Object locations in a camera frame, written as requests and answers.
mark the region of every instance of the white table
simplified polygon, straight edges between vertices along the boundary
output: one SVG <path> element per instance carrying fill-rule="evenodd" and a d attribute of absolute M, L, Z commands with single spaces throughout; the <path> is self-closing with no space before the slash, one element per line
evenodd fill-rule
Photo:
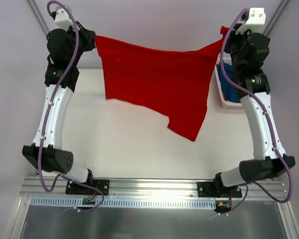
<path fill-rule="evenodd" d="M 167 128 L 168 117 L 105 100 L 102 70 L 80 70 L 63 129 L 62 149 L 95 177 L 212 179 L 253 158 L 244 113 L 224 111 L 213 76 L 208 111 L 196 142 Z"/>

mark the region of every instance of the gray wall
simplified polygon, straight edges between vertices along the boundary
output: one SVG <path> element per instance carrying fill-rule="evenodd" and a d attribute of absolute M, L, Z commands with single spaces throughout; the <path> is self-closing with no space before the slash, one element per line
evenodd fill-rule
<path fill-rule="evenodd" d="M 299 0 L 290 1 L 270 38 L 264 70 L 280 139 L 287 153 L 296 157 L 292 206 L 299 223 Z"/>
<path fill-rule="evenodd" d="M 0 0 L 0 239 L 32 170 L 21 151 L 42 113 L 45 44 L 24 0 Z"/>

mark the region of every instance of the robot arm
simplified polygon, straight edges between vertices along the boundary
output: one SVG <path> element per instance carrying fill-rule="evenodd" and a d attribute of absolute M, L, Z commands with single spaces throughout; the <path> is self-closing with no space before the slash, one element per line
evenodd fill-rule
<path fill-rule="evenodd" d="M 76 65 L 83 52 L 91 51 L 95 48 L 95 32 L 86 30 L 79 22 L 76 22 L 79 29 L 79 50 L 70 71 L 56 91 L 53 102 L 51 102 L 52 93 L 70 62 L 75 45 L 73 22 L 67 12 L 57 7 L 56 11 L 52 13 L 52 17 L 60 28 L 50 31 L 47 35 L 47 48 L 50 54 L 48 56 L 48 67 L 44 82 L 46 93 L 43 113 L 32 145 L 23 146 L 22 154 L 35 168 L 38 168 L 38 149 L 42 139 L 42 126 L 47 108 L 52 104 L 44 134 L 41 158 L 42 170 L 60 173 L 69 179 L 86 183 L 90 179 L 93 179 L 92 172 L 75 164 L 72 152 L 62 150 L 62 130 L 67 107 L 74 93 L 79 76 Z"/>
<path fill-rule="evenodd" d="M 278 149 L 289 168 L 295 165 L 293 156 L 287 156 L 278 137 L 272 115 L 270 86 L 267 76 L 261 69 L 263 61 L 269 54 L 270 39 L 254 32 L 265 23 L 263 8 L 251 8 L 242 20 L 236 24 L 225 45 L 225 52 L 230 53 L 234 69 L 233 81 L 252 92 L 265 106 L 266 111 L 251 96 L 238 90 L 238 96 L 246 112 L 254 145 L 254 159 L 242 161 L 239 167 L 218 173 L 214 179 L 214 194 L 220 195 L 223 190 L 240 184 L 274 178 L 283 174 L 286 169 L 275 149 Z M 267 114 L 272 125 L 267 121 Z M 273 145 L 271 131 L 274 132 L 277 147 Z"/>

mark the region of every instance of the red cloth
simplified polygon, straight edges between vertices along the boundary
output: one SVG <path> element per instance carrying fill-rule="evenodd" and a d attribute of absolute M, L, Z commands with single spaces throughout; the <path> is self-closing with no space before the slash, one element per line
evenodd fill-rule
<path fill-rule="evenodd" d="M 227 28 L 221 28 L 223 38 Z M 223 38 L 196 51 L 160 51 L 96 36 L 106 99 L 148 107 L 168 128 L 195 141 L 207 111 L 210 79 Z"/>

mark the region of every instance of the blue cloth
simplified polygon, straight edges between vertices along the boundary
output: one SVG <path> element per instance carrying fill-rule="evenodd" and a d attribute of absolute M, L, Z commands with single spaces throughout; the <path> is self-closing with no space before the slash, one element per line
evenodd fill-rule
<path fill-rule="evenodd" d="M 224 63 L 224 68 L 227 76 L 233 80 L 234 70 L 232 65 Z M 223 73 L 221 72 L 220 65 L 217 65 L 217 72 L 220 80 L 221 91 L 223 92 L 225 100 L 234 103 L 240 103 L 240 99 L 238 98 L 235 88 L 226 81 Z"/>

